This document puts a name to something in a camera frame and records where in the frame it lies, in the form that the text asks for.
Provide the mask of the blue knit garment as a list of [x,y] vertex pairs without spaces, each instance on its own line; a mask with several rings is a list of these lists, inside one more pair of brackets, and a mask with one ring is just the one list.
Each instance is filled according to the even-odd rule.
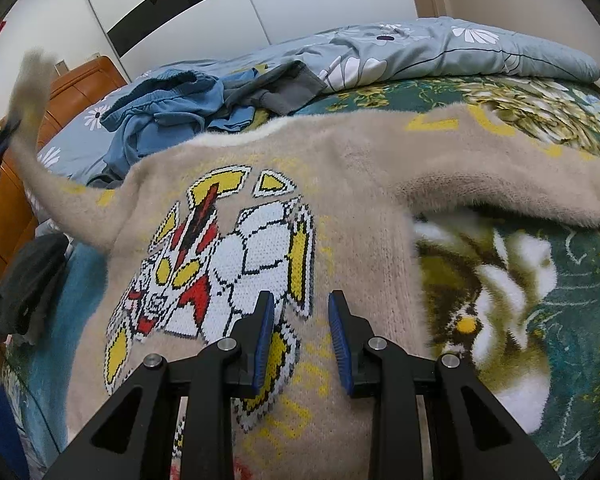
[[163,67],[134,81],[108,106],[100,124],[114,135],[106,169],[122,179],[142,158],[193,139],[208,129],[238,133],[256,114],[226,105],[226,94],[255,80],[253,68],[212,76],[193,68]]

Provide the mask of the dark grey garment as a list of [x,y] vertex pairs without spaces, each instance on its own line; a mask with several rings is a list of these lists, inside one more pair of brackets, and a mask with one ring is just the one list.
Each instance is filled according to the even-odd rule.
[[301,61],[276,66],[250,81],[224,84],[223,112],[237,107],[263,108],[287,116],[304,107],[326,89],[326,84]]

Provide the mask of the white wardrobe with black stripe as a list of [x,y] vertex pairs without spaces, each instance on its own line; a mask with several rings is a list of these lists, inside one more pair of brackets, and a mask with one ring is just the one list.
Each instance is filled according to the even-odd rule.
[[415,0],[88,0],[125,73],[236,58],[323,30],[416,18]]

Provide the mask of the orange wooden headboard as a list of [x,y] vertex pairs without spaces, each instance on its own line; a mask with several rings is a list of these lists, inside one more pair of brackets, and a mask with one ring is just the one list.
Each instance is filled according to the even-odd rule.
[[26,189],[34,188],[35,181],[43,177],[36,152],[87,107],[124,85],[122,75],[106,56],[55,77],[48,54],[32,50],[23,55],[5,114],[7,119],[20,118],[22,124],[0,165],[0,278],[38,226],[26,196]]

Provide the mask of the light blue floral duvet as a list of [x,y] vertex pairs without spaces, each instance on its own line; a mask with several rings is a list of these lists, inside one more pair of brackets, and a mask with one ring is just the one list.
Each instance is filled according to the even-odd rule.
[[427,76],[513,75],[567,79],[590,84],[600,66],[587,54],[556,42],[455,18],[419,18],[396,24],[340,27],[274,44],[230,60],[180,61],[140,74],[73,118],[38,151],[48,169],[80,183],[102,177],[117,181],[104,157],[114,135],[100,124],[102,114],[123,90],[154,70],[175,66],[212,76],[253,68],[258,75],[289,61],[301,61],[326,84],[319,94]]

